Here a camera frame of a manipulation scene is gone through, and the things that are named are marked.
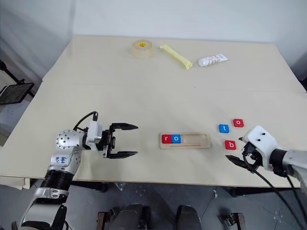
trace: yellow object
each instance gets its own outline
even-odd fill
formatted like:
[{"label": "yellow object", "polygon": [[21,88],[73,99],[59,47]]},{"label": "yellow object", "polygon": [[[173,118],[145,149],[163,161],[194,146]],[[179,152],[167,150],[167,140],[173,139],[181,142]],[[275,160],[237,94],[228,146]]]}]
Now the yellow object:
[{"label": "yellow object", "polygon": [[173,50],[170,46],[163,45],[163,46],[160,46],[160,49],[166,51],[171,56],[178,59],[186,67],[186,69],[190,69],[193,66],[192,62],[187,60],[185,57],[181,56],[179,53],[177,53],[175,50]]},{"label": "yellow object", "polygon": [[153,55],[153,44],[149,40],[137,40],[132,44],[132,54],[138,59],[148,59]]}]

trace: blue letter tile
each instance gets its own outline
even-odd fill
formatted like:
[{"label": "blue letter tile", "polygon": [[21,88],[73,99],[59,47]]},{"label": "blue letter tile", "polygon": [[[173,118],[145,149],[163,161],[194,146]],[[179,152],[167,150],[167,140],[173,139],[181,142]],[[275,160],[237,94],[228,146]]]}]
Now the blue letter tile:
[{"label": "blue letter tile", "polygon": [[173,144],[180,144],[181,143],[181,136],[179,134],[172,135],[172,143]]},{"label": "blue letter tile", "polygon": [[229,133],[229,126],[228,125],[220,124],[219,125],[219,130],[220,130],[220,133]]}]

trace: yellow sponge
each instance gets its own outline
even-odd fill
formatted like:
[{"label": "yellow sponge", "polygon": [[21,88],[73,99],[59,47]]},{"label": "yellow sponge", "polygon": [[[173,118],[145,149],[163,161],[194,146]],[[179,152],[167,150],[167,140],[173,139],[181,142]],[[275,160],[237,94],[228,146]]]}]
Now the yellow sponge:
[{"label": "yellow sponge", "polygon": [[173,50],[168,45],[160,46],[160,49],[166,51],[170,55],[172,55],[174,58],[178,59],[185,67],[186,69],[189,69],[193,66],[193,63],[187,60],[185,57],[181,56],[179,53],[177,53],[175,50]]}]

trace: white tube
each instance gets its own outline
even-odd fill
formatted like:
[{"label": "white tube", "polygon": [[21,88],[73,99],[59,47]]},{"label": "white tube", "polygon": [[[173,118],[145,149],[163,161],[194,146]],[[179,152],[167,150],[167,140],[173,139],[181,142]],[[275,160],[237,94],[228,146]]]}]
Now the white tube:
[{"label": "white tube", "polygon": [[209,57],[204,57],[198,60],[198,64],[200,67],[213,65],[221,61],[227,61],[228,58],[226,58],[223,54],[216,54]]}]

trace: black cable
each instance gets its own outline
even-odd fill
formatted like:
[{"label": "black cable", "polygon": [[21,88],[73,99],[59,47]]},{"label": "black cable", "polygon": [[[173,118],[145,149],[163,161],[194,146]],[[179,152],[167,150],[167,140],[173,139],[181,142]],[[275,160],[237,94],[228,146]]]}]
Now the black cable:
[{"label": "black cable", "polygon": [[88,118],[88,117],[91,116],[91,115],[94,115],[93,120],[94,120],[94,121],[97,121],[97,118],[96,118],[96,117],[98,116],[98,112],[92,111],[92,112],[89,113],[88,115],[85,115],[84,117],[82,117],[81,120],[78,121],[78,123],[75,125],[75,127],[73,128],[73,130],[77,131],[77,129],[80,129],[80,128],[78,127],[78,125],[81,124],[82,121],[84,121],[86,118]]},{"label": "black cable", "polygon": [[82,132],[85,132],[85,129],[84,128],[79,128],[77,127],[78,130],[81,130]]},{"label": "black cable", "polygon": [[69,224],[67,223],[67,221],[65,221],[64,224],[66,225],[66,230],[68,230],[69,229]]},{"label": "black cable", "polygon": [[298,197],[296,189],[294,188],[293,183],[292,183],[292,181],[291,181],[291,179],[290,179],[290,177],[288,175],[287,175],[287,180],[288,180],[289,184],[291,185],[292,191],[293,191],[294,196],[295,196],[295,198],[296,198],[296,200],[298,202],[299,208],[301,209],[301,211],[303,213],[304,220],[305,220],[305,223],[306,223],[306,226],[307,226],[307,215],[306,215],[306,211],[305,211],[305,209],[303,207],[302,201]]},{"label": "black cable", "polygon": [[262,180],[264,180],[272,189],[273,191],[278,195],[278,197],[283,201],[283,203],[287,206],[287,208],[289,209],[289,211],[291,212],[291,214],[293,215],[293,217],[295,218],[295,220],[297,221],[299,227],[301,229],[303,228],[303,225],[301,224],[301,222],[299,221],[299,219],[297,218],[296,214],[293,212],[292,208],[290,207],[290,205],[288,204],[288,202],[284,199],[284,197],[281,195],[281,193],[264,177],[262,176],[259,172],[257,172],[256,170],[254,170],[250,164],[248,163],[248,161],[246,160],[246,156],[243,155],[243,160],[246,164],[246,166],[248,167],[248,169],[255,173],[258,177],[260,177]]}]

